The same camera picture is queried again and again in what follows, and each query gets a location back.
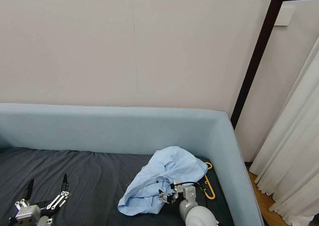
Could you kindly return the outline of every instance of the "crumpled cloth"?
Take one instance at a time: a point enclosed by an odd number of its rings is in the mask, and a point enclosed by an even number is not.
[[[204,162],[178,146],[158,150],[128,186],[118,210],[128,216],[158,214],[164,205],[159,190],[171,193],[173,181],[197,182],[206,172]]]

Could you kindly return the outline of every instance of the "wooden floor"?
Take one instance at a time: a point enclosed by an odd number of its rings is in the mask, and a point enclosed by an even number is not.
[[[275,212],[268,211],[268,208],[275,202],[271,196],[267,196],[266,194],[262,194],[258,189],[254,180],[256,179],[256,175],[248,172],[250,181],[253,185],[254,192],[258,201],[258,205],[261,211],[261,214],[266,219],[269,226],[287,226],[287,224],[282,220],[282,218]]]

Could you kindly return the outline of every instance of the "dark gray bed sheet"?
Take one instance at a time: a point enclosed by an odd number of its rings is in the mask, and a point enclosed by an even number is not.
[[[151,155],[0,149],[0,225],[7,226],[8,218],[15,213],[14,202],[20,200],[31,179],[34,187],[30,201],[36,203],[54,199],[67,173],[71,196],[54,217],[56,226],[183,226],[178,205],[165,205],[158,215],[134,217],[117,210],[127,186],[150,158]],[[234,225],[214,170],[209,170],[207,176],[216,194],[216,199],[208,200],[208,208],[224,226]],[[199,189],[197,201],[205,205]]]

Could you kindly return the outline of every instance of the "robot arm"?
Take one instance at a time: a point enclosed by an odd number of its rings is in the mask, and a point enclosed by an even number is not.
[[[179,194],[183,194],[184,200],[179,204],[180,216],[184,220],[186,226],[217,226],[213,213],[206,207],[199,206],[196,202],[196,188],[194,185],[183,186],[186,183],[180,181],[174,181],[171,184],[173,193],[165,193],[159,191],[159,199],[166,204],[173,204]]]
[[[47,206],[40,202],[31,205],[31,198],[34,180],[31,180],[29,185],[24,190],[24,197],[20,201],[15,202],[17,213],[14,217],[9,218],[9,226],[51,226],[53,216],[61,209],[69,198],[67,175],[64,175],[61,193]]]

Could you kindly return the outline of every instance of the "white curtain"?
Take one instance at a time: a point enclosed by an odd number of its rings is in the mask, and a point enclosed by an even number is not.
[[[287,224],[319,213],[319,38],[249,170]]]

